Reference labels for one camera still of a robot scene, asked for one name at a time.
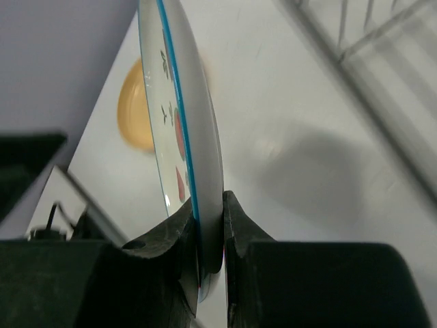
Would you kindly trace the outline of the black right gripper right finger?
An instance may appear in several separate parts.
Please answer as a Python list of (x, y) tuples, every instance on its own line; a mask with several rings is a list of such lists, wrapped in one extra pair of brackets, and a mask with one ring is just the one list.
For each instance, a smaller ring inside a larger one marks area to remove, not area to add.
[(400, 253), (384, 243), (276, 241), (223, 194), (229, 327), (429, 327)]

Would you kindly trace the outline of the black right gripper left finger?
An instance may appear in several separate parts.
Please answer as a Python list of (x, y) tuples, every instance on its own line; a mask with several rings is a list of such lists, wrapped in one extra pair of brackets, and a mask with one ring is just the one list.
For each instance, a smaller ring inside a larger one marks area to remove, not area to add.
[(83, 215), (72, 235), (53, 204), (26, 239), (1, 243), (2, 327), (188, 327), (197, 308), (196, 227), (186, 202), (118, 247)]

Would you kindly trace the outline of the yellow plate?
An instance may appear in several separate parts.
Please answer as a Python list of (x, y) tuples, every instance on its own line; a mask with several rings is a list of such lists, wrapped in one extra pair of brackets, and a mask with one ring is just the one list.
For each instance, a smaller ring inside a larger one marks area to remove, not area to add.
[(185, 118), (205, 118), (205, 115), (184, 113), (182, 103), (174, 96), (163, 109), (163, 127), (157, 128), (158, 136), (163, 140), (155, 149), (152, 123), (146, 98), (143, 78), (143, 64), (136, 61), (125, 78), (117, 105), (117, 125), (125, 142), (133, 148), (146, 152), (159, 152), (161, 155), (179, 152), (185, 158), (184, 138), (189, 135), (184, 130)]

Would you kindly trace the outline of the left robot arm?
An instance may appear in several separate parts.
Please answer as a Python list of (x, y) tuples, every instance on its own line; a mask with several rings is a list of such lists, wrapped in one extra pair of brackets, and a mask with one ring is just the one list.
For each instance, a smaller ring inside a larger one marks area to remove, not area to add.
[[(67, 139), (67, 135), (60, 131), (1, 135), (1, 220), (17, 212), (24, 200), (33, 195), (41, 174)], [(126, 243), (127, 237), (111, 223), (79, 183), (65, 170), (61, 175), (87, 203), (85, 212), (103, 235), (117, 245)]]

